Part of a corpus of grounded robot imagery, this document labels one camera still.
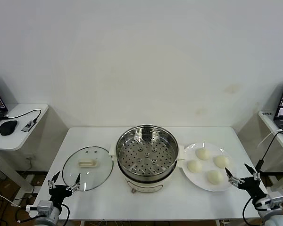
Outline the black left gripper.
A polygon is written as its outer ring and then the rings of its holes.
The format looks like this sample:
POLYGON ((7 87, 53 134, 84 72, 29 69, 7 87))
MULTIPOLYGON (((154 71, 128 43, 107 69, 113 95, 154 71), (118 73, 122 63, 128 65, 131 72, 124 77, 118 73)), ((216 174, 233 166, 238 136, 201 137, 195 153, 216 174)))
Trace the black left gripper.
POLYGON ((78 177, 75 183, 71 186, 67 185, 56 185, 56 181, 60 175, 60 171, 57 172, 51 180, 48 180, 50 201, 54 205, 61 205, 65 198, 71 197, 80 188, 80 177, 81 174, 78 174, 78 177))

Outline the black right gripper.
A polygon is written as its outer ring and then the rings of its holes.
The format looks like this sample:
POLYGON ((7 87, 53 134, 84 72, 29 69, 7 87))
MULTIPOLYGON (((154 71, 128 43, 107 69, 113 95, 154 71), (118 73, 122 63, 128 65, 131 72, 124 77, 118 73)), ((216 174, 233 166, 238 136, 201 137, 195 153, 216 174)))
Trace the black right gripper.
POLYGON ((255 171, 255 169, 253 169, 246 163, 244 164, 244 166, 251 174, 251 176, 239 179, 234 177, 228 168, 225 168, 226 175, 228 177, 228 182, 240 190, 245 190, 254 201, 266 198, 267 194, 264 193, 263 190, 260 188, 260 173, 255 171))

